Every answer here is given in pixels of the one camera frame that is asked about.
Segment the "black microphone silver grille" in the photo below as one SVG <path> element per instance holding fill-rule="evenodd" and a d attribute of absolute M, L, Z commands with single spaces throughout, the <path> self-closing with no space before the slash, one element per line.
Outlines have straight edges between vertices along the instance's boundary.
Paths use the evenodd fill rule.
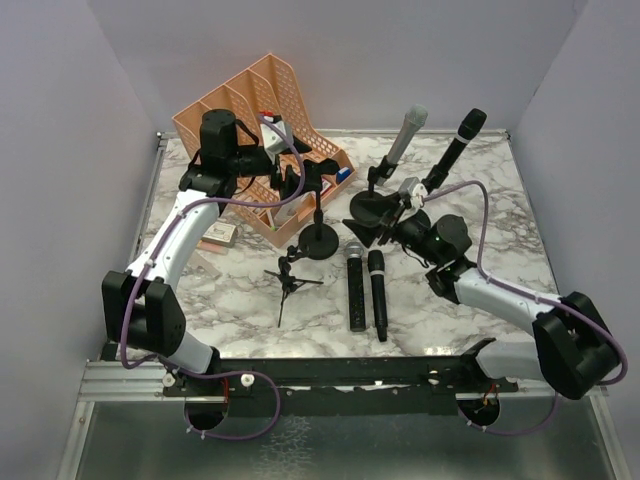
<path fill-rule="evenodd" d="M 345 247 L 347 282 L 348 282 L 348 310 L 349 328 L 352 332 L 366 330 L 366 311 L 363 283 L 364 249 L 358 242 L 349 242 Z"/>

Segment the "black microphone stand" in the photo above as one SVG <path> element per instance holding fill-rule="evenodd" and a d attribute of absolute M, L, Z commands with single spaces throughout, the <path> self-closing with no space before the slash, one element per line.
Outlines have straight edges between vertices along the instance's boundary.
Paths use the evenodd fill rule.
<path fill-rule="evenodd" d="M 337 174 L 340 166 L 335 160 L 329 158 L 321 162 L 305 159 L 303 165 L 306 175 L 303 191 L 314 193 L 315 210 L 313 224 L 300 232 L 298 247 L 303 254 L 312 260 L 326 260 L 336 253 L 339 237 L 330 225 L 324 223 L 321 206 L 323 176 Z"/>
<path fill-rule="evenodd" d="M 386 162 L 385 156 L 378 166 L 371 166 L 367 173 L 367 189 L 355 194 L 352 198 L 362 197 L 385 197 L 376 191 L 377 186 L 382 186 L 394 173 L 397 165 L 390 165 Z"/>
<path fill-rule="evenodd" d="M 428 194 L 439 189 L 449 175 L 450 167 L 439 162 L 434 165 L 428 175 L 421 180 Z"/>

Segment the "black microphone white band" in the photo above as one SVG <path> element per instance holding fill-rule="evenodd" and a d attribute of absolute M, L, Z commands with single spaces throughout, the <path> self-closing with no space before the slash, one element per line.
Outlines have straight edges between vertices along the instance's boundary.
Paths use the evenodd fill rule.
<path fill-rule="evenodd" d="M 385 262 L 383 253 L 377 249 L 370 250 L 367 256 L 367 266 L 371 281 L 374 324 L 379 341 L 386 342 L 388 313 L 385 289 Z"/>

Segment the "black microphone grey band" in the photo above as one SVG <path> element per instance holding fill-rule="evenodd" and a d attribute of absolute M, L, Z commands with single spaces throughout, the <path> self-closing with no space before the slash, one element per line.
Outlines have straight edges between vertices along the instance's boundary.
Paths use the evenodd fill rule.
<path fill-rule="evenodd" d="M 473 108 L 462 120 L 454 139 L 440 161 L 434 166 L 438 176 L 446 176 L 468 144 L 478 135 L 487 120 L 487 114 Z"/>

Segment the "small black tripod stand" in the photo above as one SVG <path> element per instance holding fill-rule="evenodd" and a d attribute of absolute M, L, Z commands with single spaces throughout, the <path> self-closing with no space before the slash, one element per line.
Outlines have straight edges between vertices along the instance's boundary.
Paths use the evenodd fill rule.
<path fill-rule="evenodd" d="M 290 245 L 286 253 L 278 258 L 278 271 L 265 270 L 266 274 L 274 276 L 281 284 L 281 300 L 277 327 L 281 326 L 284 303 L 287 298 L 304 285 L 322 285 L 323 281 L 301 279 L 291 274 L 292 264 L 298 260 L 309 257 L 309 248 L 298 245 Z"/>

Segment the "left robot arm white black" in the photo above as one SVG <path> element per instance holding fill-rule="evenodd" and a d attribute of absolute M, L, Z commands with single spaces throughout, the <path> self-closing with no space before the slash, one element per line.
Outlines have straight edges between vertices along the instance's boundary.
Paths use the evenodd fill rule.
<path fill-rule="evenodd" d="M 181 274 L 206 231 L 227 205 L 238 204 L 240 178 L 268 177 L 284 183 L 279 157 L 300 155 L 292 128 L 279 115 L 258 117 L 261 133 L 248 145 L 248 128 L 227 109 L 205 112 L 200 147 L 182 175 L 172 210 L 147 247 L 122 272 L 108 272 L 101 285 L 107 337 L 125 353 L 146 352 L 196 378 L 220 373 L 220 353 L 186 329 L 176 297 Z"/>

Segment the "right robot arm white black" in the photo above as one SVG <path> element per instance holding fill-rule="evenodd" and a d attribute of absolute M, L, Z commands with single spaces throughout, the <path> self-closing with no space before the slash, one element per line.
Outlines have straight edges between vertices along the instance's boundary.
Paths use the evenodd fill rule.
<path fill-rule="evenodd" d="M 402 219 L 403 206 L 390 198 L 366 200 L 362 208 L 363 220 L 343 223 L 365 246 L 399 244 L 430 266 L 426 278 L 437 296 L 483 310 L 529 335 L 525 342 L 491 340 L 480 347 L 474 362 L 486 378 L 541 381 L 577 400 L 623 368 L 620 349 L 586 295 L 543 294 L 482 271 L 466 255 L 472 241 L 462 217 L 431 221 L 419 210 Z"/>

